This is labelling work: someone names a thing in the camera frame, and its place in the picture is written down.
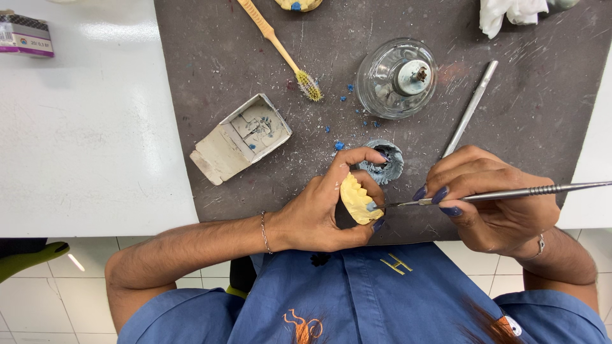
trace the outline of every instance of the hand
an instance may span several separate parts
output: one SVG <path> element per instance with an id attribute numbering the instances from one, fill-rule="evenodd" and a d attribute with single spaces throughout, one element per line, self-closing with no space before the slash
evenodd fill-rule
<path id="1" fill-rule="evenodd" d="M 473 251 L 527 259 L 537 254 L 537 239 L 559 219 L 554 195 L 467 203 L 457 199 L 475 193 L 554 184 L 514 168 L 475 146 L 463 146 L 429 170 L 415 198 L 433 197 L 458 227 Z"/>
<path id="2" fill-rule="evenodd" d="M 325 176 L 313 177 L 283 209 L 267 215 L 266 233 L 270 249 L 334 252 L 367 244 L 384 220 L 341 230 L 336 226 L 334 216 L 340 184 L 349 173 L 349 166 L 364 160 L 373 163 L 386 161 L 378 151 L 368 147 L 339 151 Z M 351 173 L 376 204 L 384 203 L 383 191 L 365 170 Z"/>

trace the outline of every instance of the small box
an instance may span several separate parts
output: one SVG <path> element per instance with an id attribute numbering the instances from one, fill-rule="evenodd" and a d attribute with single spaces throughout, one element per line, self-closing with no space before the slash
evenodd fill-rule
<path id="1" fill-rule="evenodd" d="M 219 123 L 189 157 L 215 185 L 236 175 L 289 139 L 292 132 L 259 93 Z"/>
<path id="2" fill-rule="evenodd" d="M 52 58 L 49 26 L 44 21 L 0 11 L 0 54 Z"/>

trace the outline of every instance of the white table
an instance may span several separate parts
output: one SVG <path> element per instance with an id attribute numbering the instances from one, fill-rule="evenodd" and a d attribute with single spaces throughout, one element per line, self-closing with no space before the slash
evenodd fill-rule
<path id="1" fill-rule="evenodd" d="M 572 178 L 573 183 L 612 181 L 612 53 L 608 52 L 602 83 Z M 557 226 L 612 227 L 612 187 L 570 192 Z"/>
<path id="2" fill-rule="evenodd" d="M 197 222 L 152 0 L 11 0 L 56 57 L 0 55 L 0 237 L 138 236 Z M 574 182 L 612 180 L 612 62 Z M 558 225 L 612 227 L 610 188 Z"/>

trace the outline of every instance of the blue shirt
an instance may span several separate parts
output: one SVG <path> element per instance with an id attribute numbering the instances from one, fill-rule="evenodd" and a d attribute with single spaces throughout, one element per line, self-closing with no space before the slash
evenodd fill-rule
<path id="1" fill-rule="evenodd" d="M 132 315 L 118 344 L 301 343 L 308 338 L 467 343 L 462 327 L 491 342 L 466 302 L 496 320 L 507 319 L 525 343 L 611 344 L 598 314 L 577 298 L 533 290 L 491 300 L 431 242 L 266 255 L 246 300 L 221 288 L 167 291 Z"/>

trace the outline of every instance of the black flower embroidery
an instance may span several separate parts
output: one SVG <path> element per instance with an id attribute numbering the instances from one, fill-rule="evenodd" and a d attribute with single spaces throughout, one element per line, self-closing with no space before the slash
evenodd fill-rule
<path id="1" fill-rule="evenodd" d="M 310 260 L 312 260 L 312 265 L 314 266 L 323 266 L 329 261 L 329 258 L 331 257 L 332 256 L 325 253 L 317 253 L 316 255 L 312 255 L 312 257 L 310 257 Z"/>

